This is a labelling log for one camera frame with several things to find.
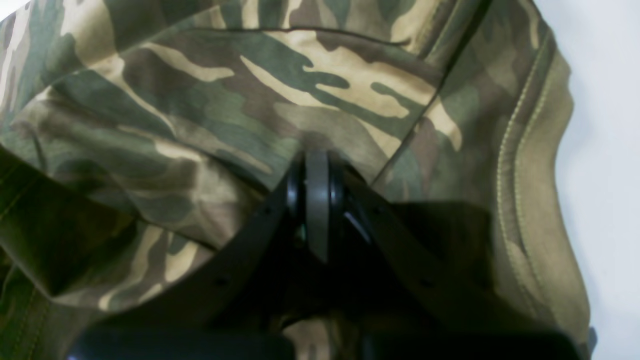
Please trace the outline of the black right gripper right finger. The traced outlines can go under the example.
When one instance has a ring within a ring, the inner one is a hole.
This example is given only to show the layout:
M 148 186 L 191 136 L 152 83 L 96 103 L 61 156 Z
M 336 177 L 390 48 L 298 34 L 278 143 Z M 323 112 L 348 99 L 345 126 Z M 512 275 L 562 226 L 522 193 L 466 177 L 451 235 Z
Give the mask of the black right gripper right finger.
M 365 360 L 579 360 L 562 330 L 491 289 L 490 215 L 462 202 L 390 203 L 337 153 L 327 154 L 327 264 L 359 276 L 375 300 L 430 317 L 435 330 L 375 330 Z

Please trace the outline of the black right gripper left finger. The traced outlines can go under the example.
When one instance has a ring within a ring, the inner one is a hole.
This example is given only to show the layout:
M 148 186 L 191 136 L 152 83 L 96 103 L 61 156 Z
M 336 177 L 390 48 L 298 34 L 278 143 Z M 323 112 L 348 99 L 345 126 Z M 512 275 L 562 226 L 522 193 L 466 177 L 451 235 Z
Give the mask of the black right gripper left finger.
M 211 260 L 166 292 L 90 326 L 69 360 L 294 360 L 272 328 L 304 218 L 305 157 L 242 230 Z

